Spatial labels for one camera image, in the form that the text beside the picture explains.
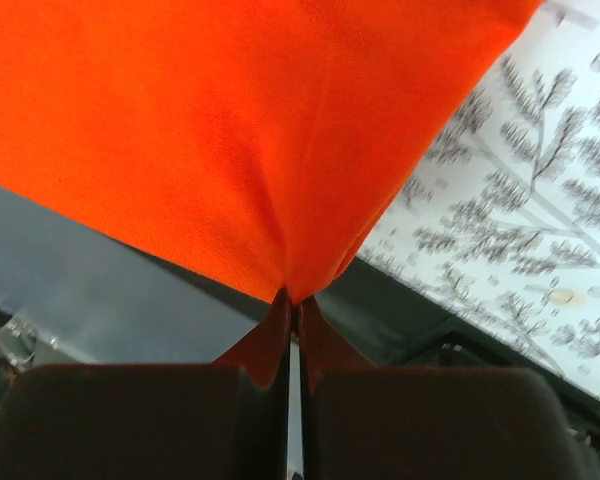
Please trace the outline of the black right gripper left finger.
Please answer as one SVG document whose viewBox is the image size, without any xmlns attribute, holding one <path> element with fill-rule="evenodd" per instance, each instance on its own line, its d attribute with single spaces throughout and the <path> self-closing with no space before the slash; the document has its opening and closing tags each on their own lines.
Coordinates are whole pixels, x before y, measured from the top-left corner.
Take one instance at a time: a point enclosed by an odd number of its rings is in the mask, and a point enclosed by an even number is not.
<svg viewBox="0 0 600 480">
<path fill-rule="evenodd" d="M 44 365 L 0 406 L 0 479 L 282 479 L 292 304 L 207 364 Z"/>
</svg>

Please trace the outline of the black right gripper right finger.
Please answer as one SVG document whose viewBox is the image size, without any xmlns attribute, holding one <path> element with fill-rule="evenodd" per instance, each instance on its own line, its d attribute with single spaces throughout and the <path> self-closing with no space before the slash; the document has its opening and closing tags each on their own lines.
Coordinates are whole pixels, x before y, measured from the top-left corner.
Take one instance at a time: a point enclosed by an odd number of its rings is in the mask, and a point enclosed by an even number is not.
<svg viewBox="0 0 600 480">
<path fill-rule="evenodd" d="M 314 299 L 298 307 L 298 341 L 308 479 L 600 479 L 529 369 L 380 367 Z"/>
</svg>

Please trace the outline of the orange t shirt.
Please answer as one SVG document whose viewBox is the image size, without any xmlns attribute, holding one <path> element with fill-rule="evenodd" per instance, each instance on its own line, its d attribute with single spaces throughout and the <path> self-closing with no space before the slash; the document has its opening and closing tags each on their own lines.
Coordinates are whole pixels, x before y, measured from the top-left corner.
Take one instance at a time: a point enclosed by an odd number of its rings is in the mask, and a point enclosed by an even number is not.
<svg viewBox="0 0 600 480">
<path fill-rule="evenodd" d="M 0 186 L 261 300 L 324 289 L 535 1 L 0 1 Z"/>
</svg>

